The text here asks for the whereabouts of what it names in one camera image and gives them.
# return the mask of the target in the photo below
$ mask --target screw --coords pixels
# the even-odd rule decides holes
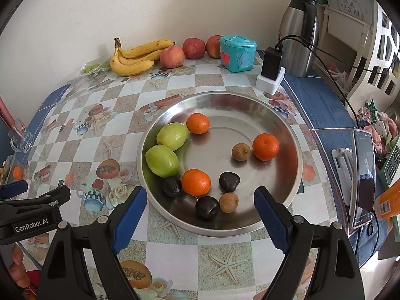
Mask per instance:
[[[340,222],[335,221],[333,223],[333,227],[337,230],[340,230],[342,228],[342,225],[340,224]]]
[[[295,215],[293,217],[293,220],[294,220],[294,222],[299,223],[299,224],[304,223],[304,218],[301,215]]]
[[[68,222],[67,221],[61,221],[58,224],[58,228],[61,229],[61,230],[65,230],[67,227],[68,227]]]
[[[106,223],[109,220],[109,217],[106,215],[102,215],[97,219],[97,222],[100,224]]]

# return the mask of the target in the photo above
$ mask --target phone screen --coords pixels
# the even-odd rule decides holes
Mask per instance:
[[[358,191],[355,205],[354,226],[372,219],[375,199],[375,153],[371,134],[354,131],[357,155]]]

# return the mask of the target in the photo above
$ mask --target dark plum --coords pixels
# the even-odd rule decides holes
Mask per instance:
[[[162,186],[163,192],[169,197],[177,197],[181,194],[182,191],[182,183],[178,177],[171,176],[164,180],[164,184]]]
[[[211,196],[203,196],[196,202],[196,213],[204,219],[212,219],[220,210],[218,200]]]
[[[240,182],[241,178],[234,172],[226,171],[219,176],[219,184],[221,188],[229,193],[234,192]]]

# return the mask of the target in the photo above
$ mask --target blue gripper pad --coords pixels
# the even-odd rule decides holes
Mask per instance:
[[[28,190],[28,183],[26,180],[19,180],[11,184],[3,185],[0,190],[0,198],[10,199]]]
[[[145,210],[147,204],[146,190],[141,187],[135,198],[123,214],[119,224],[114,231],[114,243],[112,248],[116,254],[125,249],[131,241],[136,226]]]
[[[275,202],[265,187],[258,187],[255,190],[254,206],[259,214],[259,217],[264,223],[264,226],[268,231],[275,248],[282,250],[282,252],[287,255],[291,246],[288,242],[288,228],[285,226],[284,222],[276,212],[276,210],[280,210],[277,208],[279,205],[282,206],[281,204],[277,204]]]

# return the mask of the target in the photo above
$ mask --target hand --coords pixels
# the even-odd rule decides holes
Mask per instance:
[[[27,270],[23,264],[24,253],[17,244],[11,252],[11,258],[14,263],[9,268],[9,274],[19,287],[27,288],[31,284],[31,281],[27,276]]]

